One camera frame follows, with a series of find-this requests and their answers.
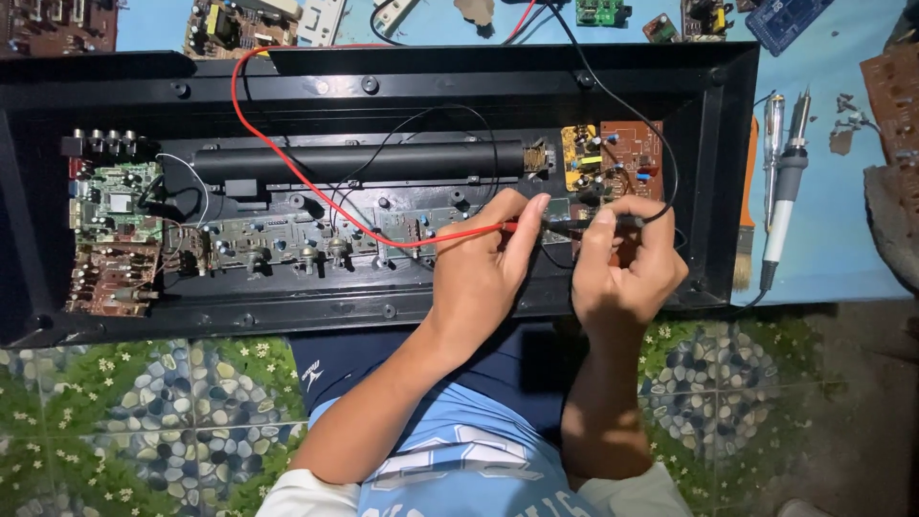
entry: red wire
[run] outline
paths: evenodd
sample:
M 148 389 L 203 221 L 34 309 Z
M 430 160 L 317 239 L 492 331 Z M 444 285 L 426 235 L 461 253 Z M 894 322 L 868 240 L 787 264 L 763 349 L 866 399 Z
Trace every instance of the red wire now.
M 271 46 L 268 46 L 268 47 L 259 47 L 259 48 L 257 48 L 257 49 L 252 49 L 251 51 L 246 52 L 246 53 L 243 55 L 243 57 L 241 57 L 241 58 L 239 59 L 239 61 L 236 62 L 236 66 L 233 68 L 233 78 L 232 78 L 232 83 L 231 83 L 231 88 L 230 88 L 230 98 L 233 100 L 233 109 L 236 110 L 236 116 L 239 117 L 239 121 L 243 123 L 243 126 L 245 126 L 245 128 L 246 128 L 247 130 L 249 130 L 249 132 L 250 132 L 251 134 L 257 136 L 262 142 L 264 142 L 265 144 L 267 144 L 268 147 L 270 147 L 275 153 L 277 153 L 278 156 L 280 156 L 281 160 L 283 160 L 284 163 L 288 166 L 288 168 L 290 169 L 290 171 L 293 172 L 294 175 L 295 175 L 300 181 L 303 182 L 303 185 L 306 185 L 307 187 L 309 187 L 310 190 L 312 190 L 317 196 L 319 196 L 320 199 L 322 199 L 323 201 L 325 201 L 326 203 L 328 203 L 329 206 L 330 206 L 333 210 L 337 210 L 339 213 L 341 213 L 343 216 L 345 216 L 345 218 L 346 218 L 348 221 L 350 221 L 351 224 L 353 224 L 354 226 L 356 226 L 357 228 L 359 228 L 360 231 L 364 232 L 364 233 L 365 233 L 367 236 L 369 236 L 370 238 L 372 238 L 372 239 L 374 239 L 374 240 L 376 240 L 376 241 L 378 241 L 378 242 L 380 242 L 380 243 L 382 243 L 382 244 L 385 244 L 386 246 L 392 246 L 392 247 L 422 247 L 422 246 L 425 246 L 425 245 L 428 245 L 428 244 L 434 244 L 434 243 L 436 243 L 436 242 L 442 242 L 442 241 L 445 241 L 445 240 L 457 239 L 457 238 L 466 237 L 466 236 L 474 236 L 474 235 L 477 235 L 477 234 L 483 234 L 483 233 L 485 233 L 485 232 L 492 232 L 492 231 L 494 231 L 494 230 L 500 230 L 500 229 L 502 229 L 502 228 L 505 228 L 505 223 L 489 224 L 488 226 L 483 226 L 483 227 L 481 227 L 481 228 L 475 228 L 475 229 L 472 229 L 472 230 L 466 230 L 465 232 L 458 232 L 458 233 L 456 233 L 456 234 L 450 234 L 450 235 L 448 235 L 448 236 L 436 236 L 436 237 L 431 237 L 431 238 L 428 238 L 428 239 L 424 239 L 424 240 L 420 240 L 420 241 L 415 241 L 415 242 L 395 242 L 395 241 L 391 241 L 390 239 L 388 239 L 388 238 L 386 238 L 386 237 L 384 237 L 384 236 L 381 236 L 381 235 L 378 235 L 378 234 L 374 233 L 373 230 L 371 230 L 370 228 L 367 228 L 365 225 L 361 224 L 360 221 L 358 221 L 356 218 L 354 218 L 350 213 L 345 212 L 345 210 L 342 209 L 342 207 L 340 207 L 339 205 L 335 204 L 335 202 L 332 201 L 331 199 L 329 199 L 328 196 L 326 196 L 325 194 L 323 194 L 323 192 L 322 192 L 321 190 L 319 190 L 318 188 L 316 188 L 316 186 L 313 185 L 311 181 L 309 181 L 305 176 L 303 176 L 303 174 L 300 172 L 300 170 L 297 168 L 297 166 L 295 166 L 294 163 L 290 160 L 290 158 L 288 158 L 287 154 L 285 154 L 283 151 L 281 151 L 280 148 L 279 148 L 274 142 L 272 142 L 270 138 L 266 137 L 262 132 L 260 132 L 258 129 L 256 129 L 252 124 L 249 123 L 249 121 L 247 121 L 247 120 L 245 119 L 245 116 L 243 115 L 243 111 L 242 111 L 242 110 L 240 109 L 240 107 L 239 107 L 239 100 L 236 98 L 236 78 L 239 76 L 239 71 L 243 68 L 243 64 L 244 64 L 250 57 L 252 57 L 252 56 L 254 56 L 254 55 L 256 55 L 256 54 L 258 54 L 258 53 L 260 53 L 260 52 L 270 51 L 270 50 L 274 50 L 274 49 L 297 49 L 297 48 L 299 48 L 299 47 L 288 46 L 288 45 L 271 45 Z
M 534 4 L 536 4 L 536 0 L 529 0 L 529 6 L 527 6 L 527 10 L 523 12 L 523 16 L 520 17 L 520 21 L 517 22 L 517 25 L 516 27 L 514 27 L 514 30 L 511 30 L 511 36 L 514 36 L 516 32 L 520 29 L 520 26 L 523 25 L 524 20 L 526 20 L 527 15 L 529 15 L 529 10 L 533 8 Z

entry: logo on shorts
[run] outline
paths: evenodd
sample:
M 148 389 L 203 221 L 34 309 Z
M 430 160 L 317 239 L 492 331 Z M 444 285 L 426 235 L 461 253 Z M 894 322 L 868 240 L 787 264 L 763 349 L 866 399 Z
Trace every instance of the logo on shorts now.
M 310 377 L 310 382 L 307 383 L 306 385 L 306 393 L 310 393 L 310 386 L 312 386 L 312 381 L 315 381 L 316 379 L 318 379 L 319 376 L 322 375 L 323 372 L 325 371 L 325 370 L 321 370 L 320 372 L 317 373 L 315 371 L 316 368 L 319 368 L 318 361 L 311 364 L 310 367 L 306 369 L 306 372 L 303 372 L 303 377 L 300 378 L 300 380 L 305 381 L 307 376 Z

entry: white sleeve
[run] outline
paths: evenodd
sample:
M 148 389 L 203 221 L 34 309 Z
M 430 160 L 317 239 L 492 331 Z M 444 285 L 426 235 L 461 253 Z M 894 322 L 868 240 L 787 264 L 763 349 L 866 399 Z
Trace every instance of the white sleeve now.
M 255 517 L 356 517 L 356 484 L 329 485 L 300 468 L 281 475 Z
M 577 493 L 604 516 L 692 517 L 667 468 L 661 463 L 655 463 L 641 476 L 620 481 L 588 479 Z

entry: white wire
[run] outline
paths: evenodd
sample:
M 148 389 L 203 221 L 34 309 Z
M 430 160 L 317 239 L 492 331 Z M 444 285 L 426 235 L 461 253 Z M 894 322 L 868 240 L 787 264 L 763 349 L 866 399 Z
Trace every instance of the white wire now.
M 172 158 L 172 159 L 174 159 L 174 160 L 176 160 L 176 161 L 181 162 L 185 167 L 188 167 L 188 170 L 190 170 L 191 173 L 195 175 L 195 178 L 197 178 L 198 181 L 200 181 L 201 187 L 204 189 L 204 192 L 203 192 L 203 193 L 204 193 L 204 212 L 201 213 L 201 218 L 198 219 L 198 225 L 195 226 L 196 228 L 200 228 L 200 227 L 201 227 L 201 224 L 204 223 L 204 218 L 207 216 L 207 214 L 208 214 L 208 209 L 210 208 L 210 196 L 208 195 L 208 186 L 207 186 L 207 184 L 205 184 L 205 183 L 204 183 L 204 180 L 201 179 L 201 176 L 198 175 L 198 171 L 196 171 L 194 167 L 192 167 L 187 161 L 183 160 L 182 158 L 180 158 L 180 157 L 178 157 L 178 156 L 176 156 L 176 155 L 170 155 L 170 154 L 168 154 L 168 153 L 160 153 L 160 154 L 156 155 L 155 158 L 158 158 L 158 157 L 160 157 L 160 156 L 169 156 L 170 158 Z

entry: hand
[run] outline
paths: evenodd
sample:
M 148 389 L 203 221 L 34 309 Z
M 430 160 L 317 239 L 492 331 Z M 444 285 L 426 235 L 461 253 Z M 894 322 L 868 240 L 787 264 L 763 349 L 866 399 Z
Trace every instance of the hand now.
M 659 201 L 623 196 L 604 206 L 584 231 L 574 268 L 572 302 L 588 336 L 617 324 L 647 326 L 689 273 L 674 249 L 673 209 L 641 229 L 635 259 L 627 268 L 607 265 L 625 240 L 614 235 L 616 214 L 651 217 L 663 207 Z
M 478 215 L 440 230 L 446 236 L 519 216 L 504 246 L 500 231 L 437 243 L 434 305 L 425 322 L 445 347 L 438 353 L 452 360 L 454 368 L 478 350 L 513 307 L 549 197 L 540 194 L 528 202 L 519 192 L 505 189 Z

